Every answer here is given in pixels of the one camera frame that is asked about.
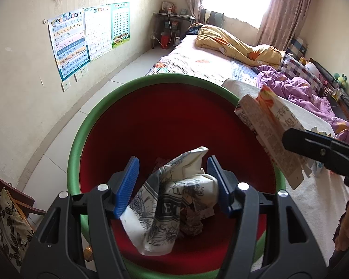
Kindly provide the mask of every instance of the patterned bedspread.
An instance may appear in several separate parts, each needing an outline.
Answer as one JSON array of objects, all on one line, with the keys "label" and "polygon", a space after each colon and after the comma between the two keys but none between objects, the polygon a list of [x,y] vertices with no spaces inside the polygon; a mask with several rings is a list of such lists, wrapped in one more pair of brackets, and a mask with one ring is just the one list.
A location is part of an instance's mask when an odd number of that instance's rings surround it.
[{"label": "patterned bedspread", "polygon": [[222,53],[195,46],[196,36],[186,36],[169,55],[162,57],[146,74],[181,73],[209,80],[218,85],[235,78],[256,86],[256,73],[252,69]]}]

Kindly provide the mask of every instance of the white cable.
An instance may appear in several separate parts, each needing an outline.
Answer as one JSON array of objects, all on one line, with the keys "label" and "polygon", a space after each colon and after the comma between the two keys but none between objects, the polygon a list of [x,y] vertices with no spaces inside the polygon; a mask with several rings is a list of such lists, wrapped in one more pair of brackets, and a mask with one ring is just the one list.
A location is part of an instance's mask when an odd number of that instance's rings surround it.
[{"label": "white cable", "polygon": [[158,38],[156,38],[157,39],[157,41],[159,42],[159,44],[161,45],[161,46],[163,46],[163,47],[167,47],[167,46],[169,46],[169,44],[171,43],[171,41],[172,41],[172,27],[171,27],[171,21],[170,21],[170,18],[169,18],[169,13],[167,13],[167,15],[168,15],[168,23],[169,23],[169,28],[170,28],[170,30],[171,30],[171,37],[170,37],[170,39],[169,39],[169,42],[168,42],[168,44],[167,45],[162,45],[161,44],[161,42],[158,40]]}]

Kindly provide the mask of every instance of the silver screw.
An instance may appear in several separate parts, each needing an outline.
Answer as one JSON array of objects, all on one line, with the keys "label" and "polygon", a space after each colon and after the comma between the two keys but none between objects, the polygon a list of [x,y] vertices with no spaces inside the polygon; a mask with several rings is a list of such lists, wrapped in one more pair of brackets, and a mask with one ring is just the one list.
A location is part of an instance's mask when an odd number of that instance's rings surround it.
[{"label": "silver screw", "polygon": [[249,184],[247,184],[247,183],[239,183],[238,184],[238,188],[243,190],[243,191],[246,191],[246,190],[249,189]]},{"label": "silver screw", "polygon": [[67,191],[62,191],[60,194],[58,194],[59,198],[66,198],[68,196],[68,192]]},{"label": "silver screw", "polygon": [[288,194],[288,192],[286,190],[279,190],[278,191],[278,195],[280,197],[287,197],[289,194]]},{"label": "silver screw", "polygon": [[109,186],[108,186],[107,184],[105,184],[105,183],[100,184],[100,185],[97,187],[98,191],[106,191],[108,188],[109,188]]}]

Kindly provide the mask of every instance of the wooden chair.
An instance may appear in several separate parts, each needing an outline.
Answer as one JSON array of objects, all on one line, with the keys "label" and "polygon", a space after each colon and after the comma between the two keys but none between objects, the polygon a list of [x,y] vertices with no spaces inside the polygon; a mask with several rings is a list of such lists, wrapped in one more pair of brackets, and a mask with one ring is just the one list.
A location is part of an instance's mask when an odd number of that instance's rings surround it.
[{"label": "wooden chair", "polygon": [[28,217],[30,213],[45,215],[46,211],[33,207],[35,200],[32,197],[18,191],[16,188],[13,188],[11,185],[0,179],[0,192],[3,187],[10,193],[15,203],[21,208],[26,217]]}]

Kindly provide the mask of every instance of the tile floor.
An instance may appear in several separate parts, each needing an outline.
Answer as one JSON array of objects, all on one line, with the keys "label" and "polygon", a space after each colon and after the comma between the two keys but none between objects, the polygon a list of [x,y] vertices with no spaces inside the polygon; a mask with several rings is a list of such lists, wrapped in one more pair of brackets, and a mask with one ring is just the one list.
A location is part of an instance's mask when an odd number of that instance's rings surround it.
[{"label": "tile floor", "polygon": [[[47,210],[60,191],[67,190],[67,163],[75,135],[93,107],[120,85],[144,76],[170,50],[150,49],[116,74],[80,108],[47,149],[28,180],[24,193],[35,199],[34,207]],[[37,226],[42,217],[30,214],[30,222]]]}]

